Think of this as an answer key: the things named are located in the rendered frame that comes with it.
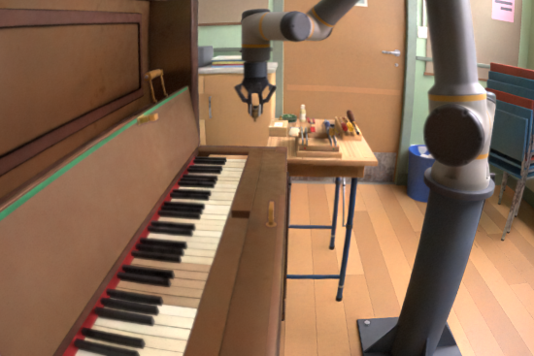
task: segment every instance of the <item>green tape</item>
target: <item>green tape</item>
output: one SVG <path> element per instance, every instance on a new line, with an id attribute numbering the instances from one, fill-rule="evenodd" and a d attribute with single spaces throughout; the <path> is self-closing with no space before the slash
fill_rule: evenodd
<path id="1" fill-rule="evenodd" d="M 182 88 L 180 91 L 178 91 L 178 92 L 174 93 L 173 95 L 167 97 L 164 101 L 161 101 L 157 105 L 154 105 L 153 108 L 148 109 L 143 114 L 150 114 L 150 113 L 156 111 L 157 109 L 159 109 L 160 107 L 162 107 L 163 105 L 165 105 L 166 103 L 171 101 L 172 99 L 176 98 L 178 95 L 182 94 L 186 90 L 188 90 L 188 87 Z M 52 184 L 56 179 L 60 178 L 65 173 L 67 173 L 69 170 L 71 170 L 73 167 L 78 165 L 80 162 L 82 162 L 84 159 L 86 159 L 87 156 L 89 156 L 90 154 L 94 153 L 96 150 L 100 149 L 102 146 L 107 144 L 113 138 L 118 136 L 120 133 L 126 131 L 128 128 L 130 128 L 131 126 L 135 125 L 136 123 L 137 123 L 137 118 L 134 118 L 132 121 L 130 121 L 129 123 L 124 125 L 124 127 L 121 127 L 120 129 L 116 130 L 115 133 L 110 135 L 108 138 L 105 138 L 104 140 L 102 140 L 98 144 L 95 144 L 94 146 L 92 146 L 91 148 L 86 150 L 84 153 L 82 153 L 80 156 L 78 156 L 76 159 L 74 159 L 72 162 L 70 162 L 68 165 L 62 167 L 57 172 L 55 172 L 53 175 L 51 175 L 49 178 L 45 179 L 43 182 L 41 182 L 40 184 L 38 184 L 37 186 L 35 186 L 31 190 L 29 190 L 27 193 L 22 195 L 19 199 L 14 201 L 11 205 L 6 207 L 4 210 L 0 211 L 0 221 L 2 221 L 4 218 L 6 218 L 11 213 L 13 213 L 15 210 L 17 210 L 22 205 L 24 205 L 33 196 L 37 195 L 43 189 L 45 189 L 50 184 Z"/>

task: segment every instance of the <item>small workbench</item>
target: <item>small workbench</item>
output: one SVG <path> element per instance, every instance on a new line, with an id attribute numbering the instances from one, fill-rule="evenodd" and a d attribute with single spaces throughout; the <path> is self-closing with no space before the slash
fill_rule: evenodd
<path id="1" fill-rule="evenodd" d="M 338 144 L 342 152 L 342 158 L 325 157 L 298 157 L 296 155 L 296 140 L 294 137 L 269 137 L 267 146 L 283 146 L 287 148 L 287 229 L 328 229 L 331 230 L 330 249 L 334 249 L 336 238 L 336 222 L 338 218 L 339 190 L 341 178 L 350 178 L 349 214 L 347 216 L 345 244 L 343 249 L 343 259 L 341 271 L 338 275 L 287 275 L 287 257 L 285 258 L 285 274 L 290 279 L 339 279 L 338 293 L 336 301 L 343 299 L 343 287 L 345 285 L 345 275 L 347 263 L 349 261 L 350 231 L 352 230 L 352 220 L 354 217 L 354 206 L 356 203 L 356 187 L 359 178 L 363 178 L 365 166 L 377 166 L 379 164 L 373 151 L 362 138 L 361 141 L 342 141 L 338 139 Z M 291 198 L 291 178 L 336 178 L 336 193 L 334 199 L 334 213 L 332 225 L 294 225 L 289 224 L 290 198 Z"/>

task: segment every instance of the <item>small bottle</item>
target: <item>small bottle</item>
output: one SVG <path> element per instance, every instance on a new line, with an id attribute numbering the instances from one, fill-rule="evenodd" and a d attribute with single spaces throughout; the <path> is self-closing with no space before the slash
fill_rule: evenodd
<path id="1" fill-rule="evenodd" d="M 300 106 L 300 121 L 303 123 L 306 122 L 306 105 Z"/>

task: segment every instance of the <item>blue container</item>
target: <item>blue container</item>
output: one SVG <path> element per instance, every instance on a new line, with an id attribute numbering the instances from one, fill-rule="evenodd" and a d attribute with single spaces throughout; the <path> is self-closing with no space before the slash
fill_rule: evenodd
<path id="1" fill-rule="evenodd" d="M 430 189 L 424 183 L 424 172 L 434 164 L 426 146 L 408 148 L 408 196 L 416 201 L 428 202 Z"/>

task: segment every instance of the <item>cabinet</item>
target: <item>cabinet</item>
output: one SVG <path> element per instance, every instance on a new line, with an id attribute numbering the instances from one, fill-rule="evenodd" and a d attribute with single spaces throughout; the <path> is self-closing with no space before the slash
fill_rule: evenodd
<path id="1" fill-rule="evenodd" d="M 276 73 L 267 78 L 276 85 Z M 199 75 L 201 145 L 267 146 L 269 123 L 275 118 L 276 93 L 254 121 L 234 89 L 242 81 L 243 74 Z"/>

